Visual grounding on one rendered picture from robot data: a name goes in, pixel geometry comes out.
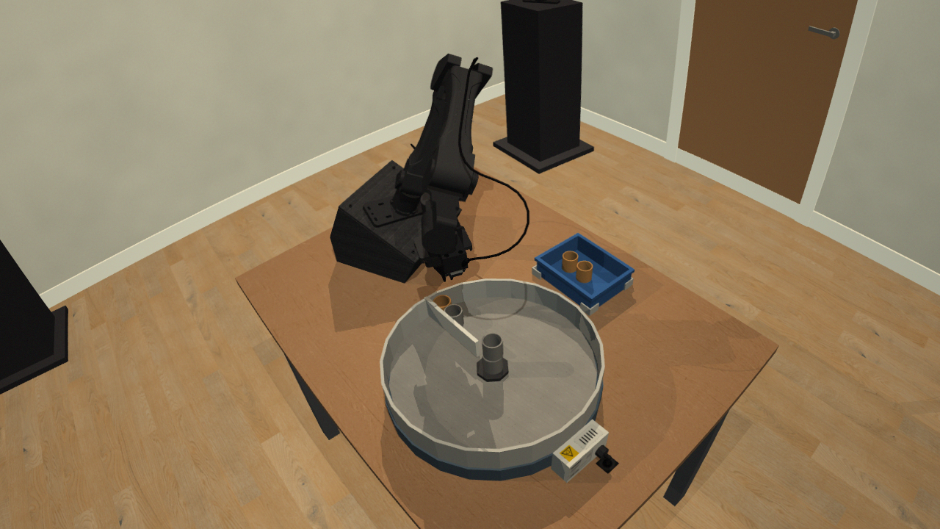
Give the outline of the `bronze bushing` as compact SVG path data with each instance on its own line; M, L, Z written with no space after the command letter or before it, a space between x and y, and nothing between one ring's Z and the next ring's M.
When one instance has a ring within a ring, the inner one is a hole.
M573 251L566 251L562 254L562 270L566 273L574 273L578 262L578 254Z
M577 262L576 279L581 284L587 284L592 280L592 264L588 261Z
M451 298L447 297L447 295L438 295L438 297L433 299L433 302L444 311L444 308L451 305Z

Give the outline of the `blue open-top bin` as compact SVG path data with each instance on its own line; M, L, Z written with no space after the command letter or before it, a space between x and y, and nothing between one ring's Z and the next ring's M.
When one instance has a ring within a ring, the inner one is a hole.
M566 273L562 270L562 254L566 251L576 252L579 256L578 262L592 262L590 282L581 284L576 279L576 271ZM536 256L535 261L543 280L563 292L566 297L573 299L579 306L583 303L590 308L597 303L600 303L600 306L607 303L609 299L624 290L624 284L631 280L635 271L634 268L629 267L606 250L602 250L600 245L592 243L579 232Z

